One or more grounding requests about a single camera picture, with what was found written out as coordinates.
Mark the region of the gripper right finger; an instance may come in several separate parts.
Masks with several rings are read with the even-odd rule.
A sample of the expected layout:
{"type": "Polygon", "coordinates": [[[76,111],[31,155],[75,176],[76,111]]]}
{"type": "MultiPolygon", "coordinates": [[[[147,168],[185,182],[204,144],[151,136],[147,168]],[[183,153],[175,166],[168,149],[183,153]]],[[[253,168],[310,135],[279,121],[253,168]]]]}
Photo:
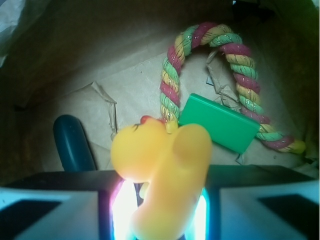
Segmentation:
{"type": "Polygon", "coordinates": [[[208,240],[317,240],[319,181],[282,166],[212,165],[205,183],[208,240]]]}

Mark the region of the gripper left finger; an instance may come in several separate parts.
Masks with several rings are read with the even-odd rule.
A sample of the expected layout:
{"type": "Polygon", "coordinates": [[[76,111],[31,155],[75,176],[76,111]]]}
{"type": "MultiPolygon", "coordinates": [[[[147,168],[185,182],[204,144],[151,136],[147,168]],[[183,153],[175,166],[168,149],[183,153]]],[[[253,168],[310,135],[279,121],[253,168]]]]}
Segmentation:
{"type": "Polygon", "coordinates": [[[113,170],[43,172],[0,189],[3,240],[123,240],[113,170]]]}

